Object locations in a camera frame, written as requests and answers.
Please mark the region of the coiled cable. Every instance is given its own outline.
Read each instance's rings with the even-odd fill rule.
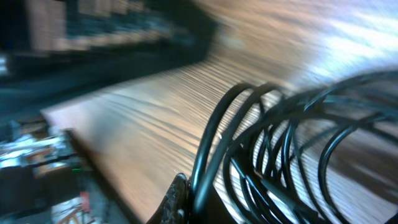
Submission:
[[[318,182],[328,209],[341,223],[349,223],[335,205],[326,184],[326,168],[330,157],[337,145],[357,129],[363,129],[398,145],[398,138],[374,125],[380,121],[390,123],[397,121],[398,106],[388,102],[397,102],[398,96],[377,91],[377,97],[381,100],[370,100],[358,99],[358,97],[355,98],[346,93],[347,91],[356,91],[368,83],[379,80],[396,80],[397,78],[398,72],[361,75],[326,88],[306,91],[288,98],[282,97],[269,110],[266,110],[261,97],[272,91],[281,92],[280,87],[270,83],[259,87],[241,83],[232,87],[217,104],[198,148],[190,185],[192,212],[199,214],[203,210],[218,168],[223,163],[226,192],[235,210],[247,223],[292,223],[273,202],[268,192],[273,193],[290,208],[298,223],[331,223],[324,208],[319,205],[310,188],[303,166],[302,154],[306,149],[332,134],[320,156]],[[229,105],[245,90],[252,90],[252,93],[223,131],[222,138],[216,146],[206,169],[211,143],[221,119]],[[241,121],[254,105],[259,107],[259,119],[234,138]],[[353,119],[341,114],[329,113],[324,110],[327,106],[346,106],[353,111],[368,110],[371,111],[371,114],[360,119]],[[335,126],[318,133],[299,145],[296,130],[304,121],[308,120],[331,121]],[[282,127],[282,123],[287,123],[287,126],[283,129],[282,134],[276,134],[275,132]],[[255,160],[254,150],[260,137],[262,137],[262,140]],[[267,161],[265,169],[263,169],[266,154]],[[280,168],[277,166],[279,154]],[[290,169],[290,163],[293,160],[297,161],[305,189],[316,210],[302,202],[299,197]],[[229,171],[231,164],[239,174],[244,200],[249,210],[239,201],[233,190]]]

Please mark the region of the wooden surface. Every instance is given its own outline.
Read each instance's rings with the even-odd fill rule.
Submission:
[[[112,86],[45,111],[61,128],[75,128],[96,151],[95,161],[143,221],[175,174],[191,173],[205,124],[234,84],[274,82],[298,91],[398,66],[394,1],[202,0],[200,6],[220,23],[206,62]],[[367,159],[354,151],[337,156],[343,170],[352,172],[328,174],[332,195],[355,223],[382,223],[397,211],[397,155],[374,149],[367,151]],[[372,164],[377,171],[367,173],[388,174],[384,177],[392,180],[361,181],[358,175],[365,172],[359,173],[350,160]],[[387,185],[388,194],[374,189]]]

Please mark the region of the wire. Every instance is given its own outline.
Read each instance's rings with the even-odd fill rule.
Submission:
[[[274,90],[282,93],[280,87],[270,83],[259,87],[242,83],[232,87],[217,104],[198,148],[190,185],[189,197],[192,214],[198,215],[203,211],[209,189],[219,166],[223,163],[226,193],[231,199],[234,209],[247,223],[292,223],[268,193],[273,193],[284,202],[298,223],[331,223],[326,213],[332,213],[341,223],[349,223],[335,205],[326,184],[326,170],[334,150],[339,143],[358,129],[398,145],[398,138],[374,125],[381,121],[395,123],[398,120],[397,104],[387,103],[387,99],[397,99],[397,97],[390,92],[377,90],[377,96],[373,95],[373,98],[364,99],[353,96],[350,92],[355,92],[356,89],[360,90],[363,85],[368,83],[381,80],[395,81],[397,78],[398,72],[361,75],[327,88],[305,91],[289,98],[283,96],[275,106],[268,110],[262,104],[261,97]],[[211,143],[223,115],[234,99],[248,89],[252,89],[252,93],[223,131],[222,138],[206,169]],[[377,97],[384,98],[384,100],[377,100]],[[259,107],[259,119],[234,138],[241,121],[253,106]],[[354,119],[347,117],[346,114],[330,112],[330,108],[341,108],[342,106],[357,113],[367,111],[370,115]],[[321,131],[300,145],[297,130],[310,120],[330,121],[335,126]],[[329,212],[326,212],[312,192],[302,154],[306,149],[328,136],[331,137],[329,137],[318,163],[318,182],[329,209]],[[261,141],[255,158],[254,151],[258,148],[256,147],[258,140]],[[298,164],[305,190],[308,192],[314,209],[301,201],[296,190],[290,168],[294,160]],[[229,173],[230,166],[234,166],[239,174],[244,200],[249,210],[239,201],[233,189]]]

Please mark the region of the black cable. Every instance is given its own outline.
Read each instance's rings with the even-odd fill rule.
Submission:
[[[306,91],[289,98],[285,98],[282,95],[280,101],[268,110],[262,104],[261,97],[274,90],[280,92],[278,86],[270,83],[257,88],[245,83],[234,86],[216,106],[198,148],[190,186],[190,206],[192,207],[192,213],[197,215],[203,211],[209,189],[223,161],[223,178],[226,193],[231,199],[235,210],[246,222],[292,223],[272,201],[268,195],[270,192],[290,208],[297,222],[331,223],[326,215],[325,208],[321,208],[313,194],[313,189],[308,182],[302,159],[302,154],[306,149],[319,143],[322,139],[331,136],[320,156],[318,181],[323,198],[330,210],[328,213],[332,213],[341,223],[348,223],[346,217],[340,213],[335,205],[326,184],[326,169],[333,151],[341,141],[357,129],[365,130],[381,139],[398,145],[397,137],[384,132],[374,125],[380,121],[396,123],[398,120],[397,104],[386,103],[386,97],[383,97],[384,100],[377,101],[377,96],[388,96],[389,99],[397,99],[397,97],[390,92],[387,93],[382,90],[377,90],[377,94],[366,99],[358,95],[350,95],[349,93],[355,92],[356,89],[358,89],[358,93],[361,93],[360,90],[362,90],[363,85],[368,83],[379,80],[394,81],[397,78],[398,72],[361,75],[327,88]],[[223,131],[222,138],[216,146],[215,153],[206,169],[211,143],[223,115],[233,100],[247,89],[252,89],[253,92],[242,104],[228,127]],[[237,137],[233,138],[241,121],[253,105],[260,108],[259,119]],[[346,114],[336,114],[336,111],[331,113],[329,110],[330,108],[341,107],[349,108],[348,111],[350,113],[366,111],[371,113],[371,115],[354,119],[347,117]],[[297,129],[308,120],[330,121],[335,126],[321,131],[299,145]],[[262,140],[259,144],[257,159],[254,160],[256,143],[260,137],[262,137]],[[279,155],[280,168],[276,165]],[[265,157],[267,157],[266,166],[263,167]],[[290,168],[290,164],[294,160],[297,161],[305,190],[308,192],[315,210],[302,202],[299,193],[295,189]],[[229,173],[230,166],[234,166],[238,171],[244,200],[249,210],[239,201],[233,189]]]

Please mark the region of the cable bundle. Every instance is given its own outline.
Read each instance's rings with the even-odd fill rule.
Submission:
[[[276,85],[266,83],[259,87],[250,84],[238,84],[230,89],[217,104],[203,133],[190,186],[192,212],[199,214],[208,197],[208,192],[216,177],[217,170],[223,163],[223,179],[226,192],[235,210],[248,223],[292,223],[280,208],[272,201],[269,192],[273,193],[286,204],[299,223],[331,223],[326,211],[317,202],[308,183],[303,168],[303,151],[310,148],[322,138],[331,135],[322,150],[318,164],[318,182],[328,209],[341,223],[349,223],[337,209],[326,184],[326,168],[337,145],[357,129],[373,133],[377,137],[398,145],[398,138],[377,127],[376,122],[394,123],[398,117],[398,96],[385,91],[369,93],[374,97],[352,97],[348,92],[358,95],[364,93],[362,87],[379,80],[396,80],[398,72],[372,73],[347,79],[327,88],[306,91],[289,98],[282,97],[275,106],[266,110],[261,96],[271,91],[280,91]],[[216,146],[215,153],[206,169],[206,162],[213,138],[219,123],[234,99],[243,91],[252,90],[250,96],[242,104],[227,128],[222,133]],[[241,134],[234,138],[241,121],[252,108],[258,105],[259,119]],[[333,114],[324,110],[326,107],[345,106],[351,111],[368,110],[371,112],[363,118],[353,119],[340,114]],[[326,120],[335,125],[303,144],[297,140],[297,128],[308,120]],[[282,134],[275,134],[282,123],[287,123]],[[262,138],[258,155],[254,150],[257,140]],[[280,167],[277,157],[280,154]],[[301,201],[295,188],[290,164],[296,160],[306,191],[312,201],[310,206]],[[229,167],[232,164],[239,174],[244,199],[249,210],[239,201],[233,190]]]

